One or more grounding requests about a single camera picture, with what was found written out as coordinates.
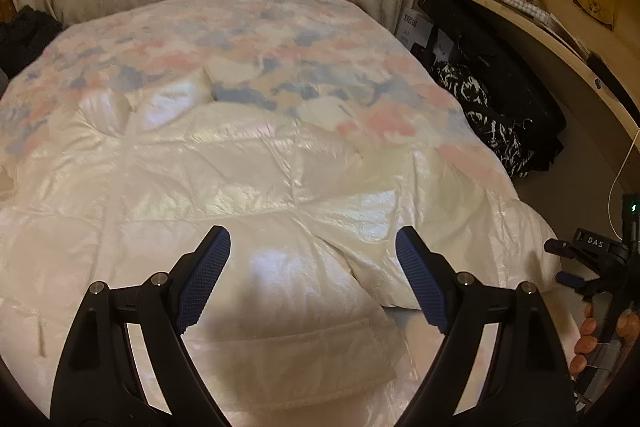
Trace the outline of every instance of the hand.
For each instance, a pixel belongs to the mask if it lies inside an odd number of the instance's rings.
[[[584,309],[586,320],[580,326],[580,340],[575,343],[574,352],[576,356],[569,364],[569,372],[576,377],[587,367],[587,353],[593,351],[598,345],[598,340],[591,334],[596,330],[596,319],[593,318],[593,306],[587,304]],[[636,314],[621,315],[616,325],[616,333],[622,339],[622,352],[618,367],[624,362],[626,356],[631,351],[635,341],[640,334],[640,319]]]

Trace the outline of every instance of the bed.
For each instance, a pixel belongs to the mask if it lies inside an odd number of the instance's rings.
[[[0,353],[43,411],[87,285],[138,284],[212,224],[236,242],[235,275],[185,342],[234,425],[392,425],[441,340],[395,258],[402,225],[486,283],[548,291],[558,270],[551,229],[460,106],[344,0],[172,0],[72,26],[10,84],[0,148]],[[575,324],[545,295],[569,354]],[[299,335],[307,350],[287,344]]]

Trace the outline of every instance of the cardboard box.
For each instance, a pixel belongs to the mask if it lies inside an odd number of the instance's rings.
[[[432,28],[433,23],[425,15],[418,10],[405,8],[396,31],[396,38],[411,51],[416,42],[422,47],[427,45]]]

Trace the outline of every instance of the screw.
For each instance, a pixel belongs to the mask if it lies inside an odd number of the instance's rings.
[[[469,272],[460,272],[458,275],[456,275],[456,279],[460,284],[463,284],[465,286],[469,286],[476,281],[476,278]]]
[[[536,285],[529,281],[525,281],[524,283],[522,283],[522,285],[520,285],[520,287],[522,288],[522,291],[524,291],[524,293],[528,293],[529,295],[538,291]]]
[[[151,276],[151,284],[154,286],[162,286],[169,280],[169,276],[164,272],[154,273]]]
[[[89,291],[94,295],[98,295],[102,290],[104,290],[104,282],[102,281],[93,282],[89,286]]]

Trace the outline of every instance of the white cable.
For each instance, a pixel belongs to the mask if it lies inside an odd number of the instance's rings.
[[[611,220],[611,193],[613,192],[613,187],[616,185],[618,178],[620,178],[620,172],[622,172],[622,169],[625,168],[626,161],[629,159],[629,156],[631,155],[631,151],[634,149],[634,145],[636,143],[636,139],[638,139],[639,134],[640,134],[640,127],[638,127],[638,130],[636,131],[636,135],[634,136],[634,139],[631,142],[631,147],[629,147],[629,150],[626,153],[625,159],[623,160],[622,165],[620,166],[620,170],[618,171],[618,174],[616,174],[616,178],[613,180],[613,183],[611,184],[611,188],[609,189],[609,199],[607,200],[607,214],[609,214],[609,224],[611,225],[611,230],[613,230],[613,233],[616,234],[616,237],[620,241],[622,241],[622,238],[618,235],[618,232],[616,232],[616,229],[613,228],[613,222]]]

